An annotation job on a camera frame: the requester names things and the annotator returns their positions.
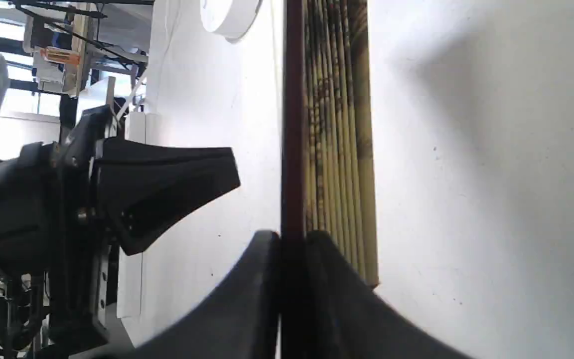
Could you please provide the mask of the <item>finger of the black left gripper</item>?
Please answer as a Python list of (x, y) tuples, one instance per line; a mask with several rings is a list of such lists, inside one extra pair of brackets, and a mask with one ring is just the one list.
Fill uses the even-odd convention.
[(126, 255), (241, 186), (231, 148), (174, 148), (110, 137), (94, 157), (94, 207)]

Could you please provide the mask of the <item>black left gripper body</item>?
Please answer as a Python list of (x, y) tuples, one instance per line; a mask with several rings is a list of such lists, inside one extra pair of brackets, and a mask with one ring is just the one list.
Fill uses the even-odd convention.
[(109, 343), (107, 270), (118, 236), (110, 145), (116, 114), (100, 105), (61, 143), (0, 161), (0, 357), (66, 359)]

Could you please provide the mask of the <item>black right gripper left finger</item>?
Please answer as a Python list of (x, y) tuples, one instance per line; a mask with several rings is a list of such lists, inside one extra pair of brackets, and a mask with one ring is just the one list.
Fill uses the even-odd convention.
[(280, 310), (280, 236), (255, 232), (221, 283), (173, 326), (104, 359), (273, 359)]

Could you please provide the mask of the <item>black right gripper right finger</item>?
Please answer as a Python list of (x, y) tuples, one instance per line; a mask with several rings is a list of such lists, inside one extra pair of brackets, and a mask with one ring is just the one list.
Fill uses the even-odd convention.
[(394, 311), (342, 257), (329, 234), (307, 235), (315, 359), (464, 359)]

